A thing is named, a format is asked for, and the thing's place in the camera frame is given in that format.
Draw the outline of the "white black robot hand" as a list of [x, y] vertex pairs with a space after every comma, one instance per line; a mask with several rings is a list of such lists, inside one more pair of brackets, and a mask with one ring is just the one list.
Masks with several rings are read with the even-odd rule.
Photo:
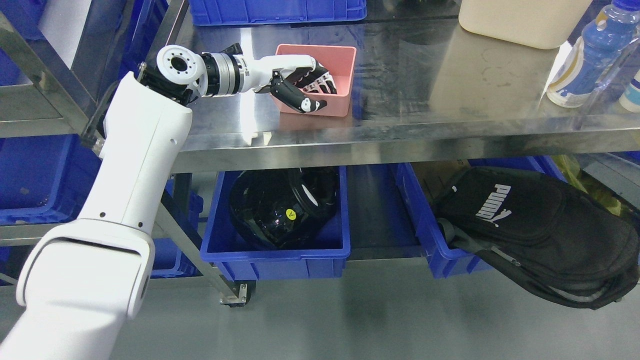
[[329, 69], [307, 54], [266, 55], [252, 59], [234, 55], [240, 71], [239, 92], [271, 94], [290, 109], [306, 114], [327, 106], [326, 100], [313, 100], [309, 94], [338, 93]]

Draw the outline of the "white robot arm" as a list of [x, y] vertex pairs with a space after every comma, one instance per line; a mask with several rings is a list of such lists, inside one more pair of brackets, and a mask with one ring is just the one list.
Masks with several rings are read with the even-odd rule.
[[161, 48], [154, 66], [116, 85], [105, 112], [102, 164], [77, 219], [51, 228], [16, 285], [25, 308], [3, 360], [107, 360], [139, 312], [155, 253], [154, 221], [192, 126], [192, 97], [244, 92], [242, 48]]

